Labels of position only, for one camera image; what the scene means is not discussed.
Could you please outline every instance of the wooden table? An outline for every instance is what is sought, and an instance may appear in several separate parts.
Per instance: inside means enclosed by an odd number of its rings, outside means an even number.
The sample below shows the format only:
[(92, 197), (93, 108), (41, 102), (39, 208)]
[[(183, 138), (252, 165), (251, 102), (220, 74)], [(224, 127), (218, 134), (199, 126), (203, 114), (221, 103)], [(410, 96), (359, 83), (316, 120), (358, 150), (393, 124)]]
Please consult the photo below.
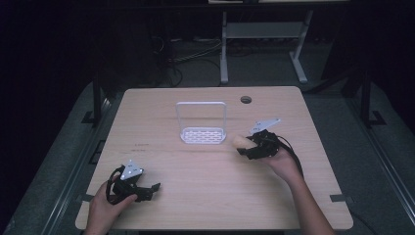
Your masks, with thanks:
[[(242, 96), (252, 102), (243, 104)], [(226, 139), (219, 145), (185, 144), (175, 105), (181, 101), (221, 101), (227, 105)], [(235, 134), (250, 135), (257, 120), (280, 118), (268, 128), (288, 139), (302, 163), (318, 205), (335, 229), (353, 222), (311, 116), (296, 87), (131, 89), (125, 92), (87, 194), (94, 195), (128, 160), (145, 169), (138, 185), (161, 183), (150, 202), (123, 212), (114, 229), (286, 230), (299, 228), (291, 192), (266, 165), (240, 156)], [(88, 203), (76, 227), (83, 229)]]

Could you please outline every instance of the finger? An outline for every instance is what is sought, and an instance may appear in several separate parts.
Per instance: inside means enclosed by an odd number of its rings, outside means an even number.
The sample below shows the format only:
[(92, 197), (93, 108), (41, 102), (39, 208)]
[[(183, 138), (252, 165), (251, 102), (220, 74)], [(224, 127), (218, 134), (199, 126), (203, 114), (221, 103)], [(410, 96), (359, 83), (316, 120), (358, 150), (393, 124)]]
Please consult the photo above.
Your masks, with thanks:
[(236, 135), (232, 141), (232, 146), (236, 149), (250, 149), (256, 147), (256, 144), (241, 135)]
[(119, 174), (116, 174), (116, 175), (113, 176), (113, 178), (111, 180), (113, 182), (115, 182), (118, 178), (119, 178)]
[(135, 200), (137, 200), (137, 195), (133, 194), (119, 202), (117, 205), (115, 205), (120, 212), (125, 210), (130, 204), (132, 204)]
[(115, 194), (111, 194), (111, 195), (110, 195), (110, 201), (111, 201), (111, 202), (112, 202), (112, 201), (115, 201), (117, 198), (118, 198), (118, 196), (117, 196), (117, 195), (115, 195)]
[(108, 181), (105, 181), (103, 184), (101, 184), (100, 188), (98, 189), (95, 195), (100, 195), (102, 193), (105, 194), (105, 191), (107, 190), (107, 184), (108, 184)]

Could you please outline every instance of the black cable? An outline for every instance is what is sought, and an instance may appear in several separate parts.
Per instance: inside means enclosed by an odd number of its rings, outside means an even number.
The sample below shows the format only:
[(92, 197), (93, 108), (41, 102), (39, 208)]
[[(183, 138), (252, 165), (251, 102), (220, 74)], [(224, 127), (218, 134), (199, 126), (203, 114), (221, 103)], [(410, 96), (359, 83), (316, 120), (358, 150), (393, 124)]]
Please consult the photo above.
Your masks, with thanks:
[[(244, 47), (248, 48), (249, 51), (244, 53)], [(233, 42), (228, 44), (228, 48), (226, 50), (226, 54), (229, 57), (247, 57), (254, 53), (254, 48), (251, 46), (248, 46), (241, 42)]]
[(196, 44), (202, 44), (202, 45), (214, 45), (214, 44), (217, 44), (217, 42), (220, 42), (220, 39), (219, 38), (193, 39), (192, 42), (195, 42)]
[(168, 85), (170, 86), (170, 87), (177, 87), (178, 85), (180, 85), (180, 83), (182, 82), (182, 80), (183, 80), (183, 72), (180, 70), (180, 69), (178, 69), (178, 68), (176, 68), (176, 67), (169, 67), (169, 68), (167, 68), (167, 69), (172, 69), (173, 70), (173, 73), (174, 73), (174, 75), (179, 75), (179, 80), (176, 82), (176, 83), (174, 83), (173, 82), (173, 78), (171, 77), (171, 75), (170, 74), (168, 74), (168, 72), (167, 72), (167, 82), (168, 82)]
[(189, 60), (188, 62), (190, 62), (190, 61), (192, 61), (192, 62), (198, 62), (198, 61), (208, 62), (208, 63), (211, 63), (212, 65), (214, 65), (215, 67), (217, 67), (218, 70), (220, 70), (220, 66), (217, 63), (215, 63), (213, 61), (210, 61), (208, 59), (193, 59), (193, 60)]
[(161, 53), (162, 49), (164, 49), (164, 40), (161, 37), (159, 37), (159, 36), (152, 36), (152, 42), (153, 42), (153, 44), (154, 44), (154, 39), (157, 39), (161, 43), (160, 49), (153, 50), (153, 53), (156, 54), (156, 55), (158, 55), (159, 53)]
[(290, 146), (290, 149), (291, 149), (292, 151), (294, 151), (293, 146), (291, 146), (290, 142), (288, 142), (288, 140), (287, 140), (286, 138), (284, 138), (284, 137), (282, 137), (282, 136), (279, 136), (279, 135), (277, 135), (277, 138), (281, 138), (281, 139), (283, 139), (283, 140), (284, 140), (284, 141), (288, 144), (288, 146)]
[(218, 54), (218, 52), (220, 51), (220, 44), (221, 43), (219, 42), (215, 46), (213, 46), (211, 48), (208, 48), (208, 49), (206, 49), (202, 52), (195, 53), (193, 55), (184, 56), (184, 57), (181, 57), (181, 58), (172, 58), (172, 59), (169, 59), (169, 60), (171, 62), (181, 63), (181, 62), (190, 61), (190, 60), (193, 60), (193, 59), (196, 59), (196, 58), (200, 58), (200, 57), (203, 57), (203, 56), (213, 56), (215, 54)]

